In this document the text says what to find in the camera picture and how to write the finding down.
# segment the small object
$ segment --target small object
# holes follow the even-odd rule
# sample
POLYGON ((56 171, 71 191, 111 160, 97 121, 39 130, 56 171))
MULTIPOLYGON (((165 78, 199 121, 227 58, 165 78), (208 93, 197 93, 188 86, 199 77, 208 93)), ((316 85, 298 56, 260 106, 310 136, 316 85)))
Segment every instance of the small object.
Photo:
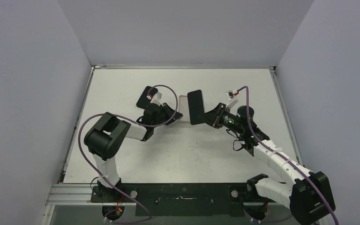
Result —
POLYGON ((233 190, 233 191, 231 192, 231 196, 232 196, 233 198, 238 197, 238 191, 233 190))
POLYGON ((201 90, 194 90, 187 94, 188 111, 190 113, 191 125, 203 123, 198 119, 199 115, 205 113, 205 106, 203 105, 203 96, 201 90))
POLYGON ((137 191, 131 191, 130 192, 130 197, 132 197, 132 198, 136 198, 137 197, 137 191))
MULTIPOLYGON (((151 89, 150 86, 145 87, 144 91, 142 92, 142 95, 140 96, 139 100, 136 103, 137 107, 145 109, 145 107, 147 107, 147 105, 151 102, 152 97, 150 97, 150 99, 147 97, 147 92, 149 89, 151 89)), ((153 88, 150 91, 150 95, 154 96, 157 92, 158 92, 158 89, 153 88)))

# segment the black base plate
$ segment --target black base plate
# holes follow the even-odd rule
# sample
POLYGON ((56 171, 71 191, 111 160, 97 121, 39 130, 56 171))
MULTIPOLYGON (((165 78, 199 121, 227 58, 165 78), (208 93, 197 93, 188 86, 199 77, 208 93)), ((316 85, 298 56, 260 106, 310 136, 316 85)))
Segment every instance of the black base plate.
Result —
MULTIPOLYGON (((264 202, 265 199, 250 199, 246 193, 246 183, 188 183, 188 184, 132 184, 122 183, 120 189, 127 194, 137 191, 136 199, 154 216, 213 216, 230 215, 244 217, 243 202, 264 202), (237 190, 234 198, 231 192, 237 190)), ((93 188, 92 203, 115 202, 101 194, 97 186, 93 188)), ((136 216, 147 216, 139 206, 136 216)))

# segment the white tabletop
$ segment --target white tabletop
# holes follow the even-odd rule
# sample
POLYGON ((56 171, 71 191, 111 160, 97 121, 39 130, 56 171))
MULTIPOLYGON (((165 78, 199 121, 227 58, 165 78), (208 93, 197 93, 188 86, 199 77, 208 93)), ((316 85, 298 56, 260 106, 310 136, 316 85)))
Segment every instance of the white tabletop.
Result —
MULTIPOLYGON (((141 92, 146 86, 155 84, 172 87, 178 96, 201 89, 205 111, 210 111, 219 102, 226 104, 228 90, 247 85, 258 127, 287 155, 296 159, 268 69, 97 69, 81 123, 94 114, 105 112, 136 120, 143 114, 143 109, 135 105, 141 92)), ((173 94, 162 87, 158 90, 163 94, 162 102, 174 109, 173 94)), ((238 99, 239 103, 231 110, 234 114, 239 106, 246 104, 244 90, 238 99)), ((96 121, 97 118, 85 126, 82 139, 96 121)), ((280 180, 268 166, 245 150, 233 151, 233 140, 225 127, 214 129, 206 124, 191 126, 177 121, 156 128, 146 142, 125 139, 116 155, 118 173, 125 183, 245 182, 261 173, 280 180)), ((87 147, 83 145, 83 148, 93 161, 87 147)), ((90 183, 96 176, 75 141, 64 183, 90 183)))

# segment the cable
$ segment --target cable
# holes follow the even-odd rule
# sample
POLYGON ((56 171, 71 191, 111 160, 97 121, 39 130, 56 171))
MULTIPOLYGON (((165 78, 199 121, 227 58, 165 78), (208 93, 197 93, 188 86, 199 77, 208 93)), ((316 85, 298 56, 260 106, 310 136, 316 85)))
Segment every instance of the cable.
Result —
POLYGON ((241 149, 243 149, 243 147, 241 146, 239 149, 235 149, 235 142, 236 142, 236 141, 239 142, 239 140, 234 140, 234 141, 232 142, 232 150, 234 150, 234 151, 240 151, 241 149))
POLYGON ((234 134, 235 134, 235 136, 234 135, 232 135, 231 133, 230 133, 230 131, 232 131, 232 130, 230 130, 230 129, 227 129, 227 130, 225 130, 226 132, 227 132, 227 134, 229 134, 229 135, 231 135, 231 136, 233 136, 233 137, 235 137, 235 138, 237 138, 237 139, 239 139, 240 137, 238 136, 238 134, 237 133, 235 133, 234 132, 234 134))
POLYGON ((152 87, 148 90, 147 95, 150 95, 150 91, 151 91, 153 88, 155 88, 155 87, 165 87, 165 88, 169 89, 169 90, 173 93, 174 98, 176 99, 176 108, 174 109, 174 113, 172 114, 172 116, 171 116, 167 121, 165 121, 165 122, 163 122, 163 123, 161 123, 161 124, 158 124, 158 125, 140 124, 141 126, 146 127, 146 128, 156 128, 156 127, 159 127, 159 126, 162 126, 162 125, 167 124, 168 122, 170 122, 170 121, 174 118, 174 116, 175 116, 176 113, 177 113, 177 108, 179 107, 179 100, 177 99, 176 93, 173 91, 172 88, 170 88, 169 86, 166 86, 166 85, 164 85, 164 84, 157 84, 157 85, 152 86, 152 87))
MULTIPOLYGON (((81 125, 81 127, 79 128, 79 133, 78 133, 78 147, 79 147, 79 150, 81 151, 81 154, 83 156, 83 158, 86 160, 86 162, 100 175, 101 178, 103 178, 103 180, 108 184, 110 185, 112 188, 114 188, 117 192, 123 194, 126 198, 130 199, 131 201, 133 201, 134 203, 136 203, 137 205, 139 205, 143 210, 145 210, 147 212, 147 214, 149 215, 148 218, 144 218, 144 219, 139 219, 139 220, 135 220, 135 221, 131 221, 131 222, 117 222, 117 221, 112 221, 113 223, 115 224, 135 224, 135 223, 140 223, 140 222, 144 222, 144 221, 147 221, 147 220, 150 220, 152 219, 152 215, 150 213, 150 211, 144 206, 142 205, 140 202, 138 202, 136 199, 130 197, 128 194, 126 194, 125 192, 121 191, 119 188, 117 188, 115 185, 113 185, 106 177, 104 177, 103 173, 101 173, 101 171, 99 171, 99 169, 97 169, 97 167, 95 167, 92 162, 86 157, 85 155, 85 152, 83 151, 82 149, 82 145, 81 145, 81 133, 82 133, 82 130, 83 128, 85 127, 86 123, 89 122, 91 119, 95 118, 95 117, 98 117, 98 116, 102 116, 103 114, 96 114, 96 115, 93 115, 89 118, 87 118, 85 120, 85 122, 83 122, 83 124, 81 125)), ((120 118, 124 118, 124 119, 127 119, 129 120, 128 118, 126 117, 123 117, 123 116, 119 116, 119 115, 114 115, 116 117, 120 117, 120 118)), ((109 213, 112 213, 113 211, 110 211, 106 214, 105 217, 107 217, 109 215, 109 213)))
POLYGON ((93 188, 92 188, 92 183, 93 183, 93 181, 95 180, 95 179, 97 179, 98 177, 95 177, 95 178, 93 178, 93 180, 90 182, 90 188, 93 190, 93 188))
POLYGON ((317 188, 317 186, 310 180, 310 178, 304 174, 295 164, 293 164, 291 161, 288 161, 288 159, 282 155, 281 153, 274 151, 273 149, 271 149, 269 146, 267 146, 266 144, 264 144, 262 141, 260 141, 260 139, 257 137, 257 135, 255 134, 255 132, 253 131, 252 128, 252 124, 250 122, 250 116, 249 116, 249 88, 248 86, 243 86, 240 89, 238 89, 237 91, 239 92, 240 90, 246 89, 246 114, 247 114, 247 124, 249 126, 250 132, 253 134, 253 137, 256 139, 257 142, 259 142, 263 147, 265 147, 267 150, 271 151, 271 152, 275 152, 276 155, 280 156, 283 160, 287 161, 288 164, 293 167, 298 173, 300 173, 306 180, 307 182, 313 187, 313 189, 316 191, 316 193, 319 195, 319 197, 322 199, 323 203, 325 204, 326 208, 328 209, 329 213, 332 215, 333 220, 335 221, 335 225, 339 225, 339 221, 338 218, 336 217, 335 213, 333 212, 332 208, 330 207, 328 201, 325 199, 325 197, 323 196, 323 194, 320 192, 320 190, 317 188))

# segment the metal frame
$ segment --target metal frame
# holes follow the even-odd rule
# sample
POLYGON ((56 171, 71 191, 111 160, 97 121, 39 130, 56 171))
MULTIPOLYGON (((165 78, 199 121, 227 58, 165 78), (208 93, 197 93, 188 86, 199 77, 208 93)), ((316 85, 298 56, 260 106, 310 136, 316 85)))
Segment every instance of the metal frame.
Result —
MULTIPOLYGON (((50 189, 46 206, 54 205, 119 205, 136 206, 134 202, 91 202, 92 190, 89 184, 53 184, 50 189)), ((244 202, 245 206, 261 205, 261 202, 244 202)), ((270 202, 270 205, 280 205, 277 202, 270 202)))
POLYGON ((90 88, 90 84, 92 82, 94 70, 95 70, 95 66, 92 66, 91 71, 90 71, 90 75, 89 75, 89 79, 88 79, 88 83, 86 85, 85 93, 83 95, 82 105, 81 105, 81 108, 79 109, 78 117, 76 119, 75 129, 74 129, 74 132, 72 134, 71 143, 70 143, 70 146, 69 146, 68 151, 67 151, 66 162, 64 164, 64 167, 63 167, 63 170, 62 170, 62 173, 61 173, 60 182, 62 182, 64 180, 64 176, 65 176, 65 173, 67 171, 67 167, 68 167, 68 164, 69 164, 69 158, 71 157, 72 147, 73 147, 73 145, 75 143, 75 137, 76 137, 76 133, 78 132, 79 124, 81 123, 81 115, 82 115, 83 109, 85 107, 86 98, 87 98, 88 93, 89 93, 89 88, 90 88))
POLYGON ((50 225, 53 218, 54 205, 45 206, 44 215, 42 217, 41 225, 50 225))
POLYGON ((294 135, 292 124, 291 124, 291 121, 289 119, 288 111, 286 110, 284 99, 282 98, 281 90, 279 89, 279 84, 278 84, 278 80, 277 80, 277 74, 275 73, 274 67, 269 67, 269 69, 270 69, 271 78, 272 78, 272 82, 274 84, 275 91, 277 92, 279 104, 281 105, 282 114, 284 115, 286 126, 288 127, 289 136, 291 137, 293 149, 294 149, 295 154, 296 154, 296 161, 300 165, 304 165, 303 161, 301 160, 299 146, 297 145, 296 137, 294 135))

